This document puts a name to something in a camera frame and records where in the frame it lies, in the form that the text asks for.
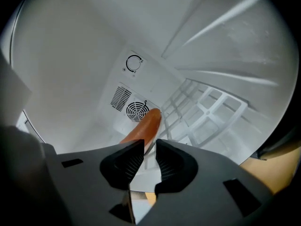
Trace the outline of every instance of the wooden floor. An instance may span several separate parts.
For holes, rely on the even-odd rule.
[[[241,167],[257,177],[273,193],[277,193],[290,184],[300,155],[301,148],[299,147],[266,161],[249,158],[241,164]]]

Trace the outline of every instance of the white wire rack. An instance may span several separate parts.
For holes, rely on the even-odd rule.
[[[163,125],[158,138],[202,148],[220,138],[248,104],[224,91],[186,79],[161,108]],[[145,155],[144,170],[158,169],[156,148]]]

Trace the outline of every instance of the fan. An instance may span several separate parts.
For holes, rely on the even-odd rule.
[[[147,101],[144,101],[144,104],[141,102],[133,102],[127,106],[127,116],[135,122],[140,122],[142,118],[147,114],[149,108],[146,105]]]

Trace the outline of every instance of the vent slot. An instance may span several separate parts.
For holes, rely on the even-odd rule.
[[[111,105],[116,110],[122,111],[123,107],[127,103],[127,101],[130,98],[131,94],[132,94],[132,92],[130,92],[126,88],[118,86],[118,88],[117,88],[117,90],[114,94],[114,97],[111,101]]]
[[[63,167],[68,168],[68,167],[72,167],[72,166],[75,166],[80,163],[83,163],[83,161],[81,159],[74,159],[74,160],[70,160],[70,161],[63,161],[62,165],[63,165]]]
[[[261,206],[253,194],[236,178],[223,183],[244,217]]]

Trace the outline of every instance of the orange carrot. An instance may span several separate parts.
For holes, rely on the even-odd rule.
[[[158,132],[160,122],[160,110],[157,108],[151,109],[120,143],[144,139],[144,147],[148,147]]]

